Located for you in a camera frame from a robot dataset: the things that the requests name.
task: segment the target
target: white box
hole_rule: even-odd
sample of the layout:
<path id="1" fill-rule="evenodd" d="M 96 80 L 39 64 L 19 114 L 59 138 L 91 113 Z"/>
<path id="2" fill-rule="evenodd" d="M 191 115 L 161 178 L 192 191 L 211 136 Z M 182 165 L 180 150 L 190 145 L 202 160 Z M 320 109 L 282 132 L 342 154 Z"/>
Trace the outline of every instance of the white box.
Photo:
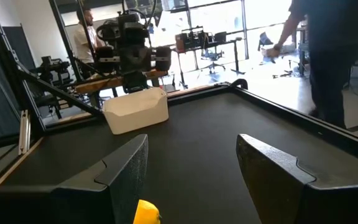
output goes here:
<path id="1" fill-rule="evenodd" d="M 167 93 L 151 88 L 104 102 L 103 113 L 113 134 L 161 123 L 169 118 Z"/>
<path id="2" fill-rule="evenodd" d="M 260 51 L 262 53 L 262 55 L 264 57 L 267 56 L 267 50 L 268 49 L 272 49 L 274 47 L 274 45 L 265 45 L 265 46 L 262 46 L 260 47 Z M 281 51 L 280 51 L 280 54 L 290 54 L 290 53 L 293 53 L 295 52 L 296 48 L 295 48 L 295 44 L 294 43 L 291 43 L 291 44 L 285 44 L 283 45 L 283 47 L 281 48 Z"/>

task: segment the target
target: wall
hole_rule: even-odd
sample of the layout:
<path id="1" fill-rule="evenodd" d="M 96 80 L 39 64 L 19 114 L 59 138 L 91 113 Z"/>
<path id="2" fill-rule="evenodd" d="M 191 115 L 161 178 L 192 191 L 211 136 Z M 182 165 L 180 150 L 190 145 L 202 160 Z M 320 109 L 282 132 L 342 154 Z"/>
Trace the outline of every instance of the wall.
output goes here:
<path id="1" fill-rule="evenodd" d="M 41 57 L 67 60 L 67 52 L 48 0 L 12 0 L 29 41 L 35 66 Z"/>
<path id="2" fill-rule="evenodd" d="M 20 26 L 12 0 L 0 0 L 0 24 L 3 27 Z"/>
<path id="3" fill-rule="evenodd" d="M 122 12 L 122 4 L 113 4 L 111 6 L 103 6 L 92 9 L 93 20 L 101 21 L 118 16 L 118 12 Z M 66 26 L 78 23 L 76 12 L 62 14 L 63 21 Z"/>

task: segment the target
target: man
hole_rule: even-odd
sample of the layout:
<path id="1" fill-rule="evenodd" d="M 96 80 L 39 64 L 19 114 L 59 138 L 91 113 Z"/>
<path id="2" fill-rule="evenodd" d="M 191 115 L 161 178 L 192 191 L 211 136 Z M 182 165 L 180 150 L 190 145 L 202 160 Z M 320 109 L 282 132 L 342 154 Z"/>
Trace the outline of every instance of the man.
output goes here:
<path id="1" fill-rule="evenodd" d="M 342 88 L 358 60 L 358 0 L 293 0 L 282 36 L 269 57 L 278 57 L 284 42 L 308 17 L 311 95 L 310 115 L 346 128 Z"/>
<path id="2" fill-rule="evenodd" d="M 93 49 L 90 49 L 89 47 L 88 39 L 86 38 L 85 30 L 80 20 L 81 11 L 77 11 L 77 18 L 78 20 L 80 20 L 80 22 L 77 24 L 77 28 L 74 33 L 74 41 L 77 49 L 77 57 L 82 62 L 94 67 L 92 50 L 95 50 L 98 47 L 102 47 L 103 43 L 101 40 L 98 39 L 98 36 L 96 35 L 96 31 L 93 28 L 93 16 L 92 16 L 91 9 L 88 7 L 83 7 L 83 13 L 84 13 L 86 26 L 89 33 L 89 38 L 92 43 Z M 93 75 L 87 66 L 80 65 L 80 68 L 84 79 L 87 79 L 91 75 Z"/>

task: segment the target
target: floor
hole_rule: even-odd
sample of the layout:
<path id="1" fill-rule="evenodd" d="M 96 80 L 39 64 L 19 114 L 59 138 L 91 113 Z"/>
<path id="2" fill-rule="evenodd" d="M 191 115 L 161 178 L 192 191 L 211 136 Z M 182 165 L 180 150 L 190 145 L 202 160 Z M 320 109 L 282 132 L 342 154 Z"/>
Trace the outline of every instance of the floor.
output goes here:
<path id="1" fill-rule="evenodd" d="M 295 63 L 289 63 L 291 60 L 296 60 L 296 55 L 290 55 L 280 58 L 272 63 L 270 61 L 263 62 L 261 58 L 255 60 L 241 61 L 240 70 L 245 72 L 245 75 L 238 75 L 230 68 L 235 68 L 234 63 L 226 64 L 226 71 L 223 68 L 217 68 L 216 73 L 209 74 L 207 70 L 194 71 L 185 73 L 185 81 L 189 88 L 200 85 L 216 83 L 216 82 L 233 82 L 238 78 L 245 78 L 249 83 L 249 90 L 259 96 L 262 96 L 270 101 L 279 103 L 283 106 L 293 108 L 303 113 L 309 112 L 314 106 L 310 95 L 310 84 L 308 80 L 308 72 L 306 71 L 304 77 L 300 77 L 298 73 L 290 77 L 280 77 L 280 75 L 287 74 L 286 71 L 296 71 Z M 169 77 L 165 77 L 160 83 L 167 85 L 171 84 L 175 79 L 178 90 L 182 89 L 179 86 L 180 76 L 173 73 Z M 117 89 L 119 95 L 123 95 L 122 88 Z M 346 124 L 348 128 L 354 128 L 354 134 L 358 136 L 358 79 L 351 79 L 351 87 L 344 90 L 344 107 L 346 111 Z M 104 90 L 101 96 L 112 97 L 111 90 Z M 82 113 L 78 108 L 70 108 L 63 110 L 63 117 L 73 116 Z M 44 119 L 45 123 L 54 123 L 57 117 L 49 116 Z"/>

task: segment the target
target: metal bracket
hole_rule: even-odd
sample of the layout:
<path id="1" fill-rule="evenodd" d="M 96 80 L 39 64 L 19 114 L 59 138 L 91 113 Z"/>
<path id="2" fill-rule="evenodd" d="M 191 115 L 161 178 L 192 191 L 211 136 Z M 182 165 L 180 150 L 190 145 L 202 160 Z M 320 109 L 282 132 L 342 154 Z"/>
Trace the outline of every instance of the metal bracket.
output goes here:
<path id="1" fill-rule="evenodd" d="M 247 80 L 245 80 L 243 78 L 237 79 L 230 86 L 231 87 L 240 86 L 241 88 L 248 90 L 248 82 L 247 82 Z"/>
<path id="2" fill-rule="evenodd" d="M 22 111 L 19 136 L 19 156 L 26 154 L 30 149 L 31 123 L 28 110 Z"/>

